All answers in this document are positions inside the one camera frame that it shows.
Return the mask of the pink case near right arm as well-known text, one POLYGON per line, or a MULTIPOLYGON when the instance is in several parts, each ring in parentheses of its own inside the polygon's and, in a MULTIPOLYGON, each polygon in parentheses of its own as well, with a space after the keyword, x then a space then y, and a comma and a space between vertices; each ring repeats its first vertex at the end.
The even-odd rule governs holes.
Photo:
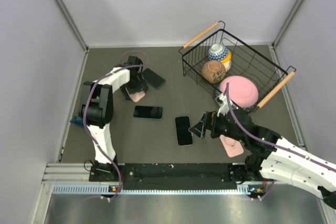
POLYGON ((221 135, 219 138, 228 157, 232 158, 244 153, 244 149, 239 141, 225 137, 224 135, 221 135))

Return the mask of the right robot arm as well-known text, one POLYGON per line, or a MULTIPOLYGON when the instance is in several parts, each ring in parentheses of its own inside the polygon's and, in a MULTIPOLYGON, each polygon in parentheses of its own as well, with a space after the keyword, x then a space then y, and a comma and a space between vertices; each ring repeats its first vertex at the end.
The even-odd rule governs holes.
POLYGON ((218 115, 204 112, 189 131, 204 138, 228 137, 250 151, 244 165, 229 166, 234 182, 276 180, 301 188, 335 208, 335 165, 300 149, 280 134, 252 122, 242 109, 218 115))

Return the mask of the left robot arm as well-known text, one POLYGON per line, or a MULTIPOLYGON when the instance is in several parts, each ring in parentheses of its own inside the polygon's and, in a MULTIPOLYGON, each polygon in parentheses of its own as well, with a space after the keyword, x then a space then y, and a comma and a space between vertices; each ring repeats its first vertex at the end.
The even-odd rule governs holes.
POLYGON ((110 133, 114 113, 113 93, 121 90, 124 97, 133 102, 143 99, 148 90, 142 77, 143 66, 140 58, 129 56, 126 63, 116 65, 105 76, 83 84, 79 115, 95 150, 89 176, 91 182, 121 181, 110 133))

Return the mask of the pink phone case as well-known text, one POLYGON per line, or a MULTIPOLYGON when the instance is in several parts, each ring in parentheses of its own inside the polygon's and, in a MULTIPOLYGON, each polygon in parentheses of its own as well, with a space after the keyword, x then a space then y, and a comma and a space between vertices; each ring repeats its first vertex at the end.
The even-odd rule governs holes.
POLYGON ((143 99, 146 95, 145 91, 140 91, 136 93, 130 93, 128 89, 126 89, 126 93, 128 95, 128 99, 133 102, 139 102, 141 99, 143 99))

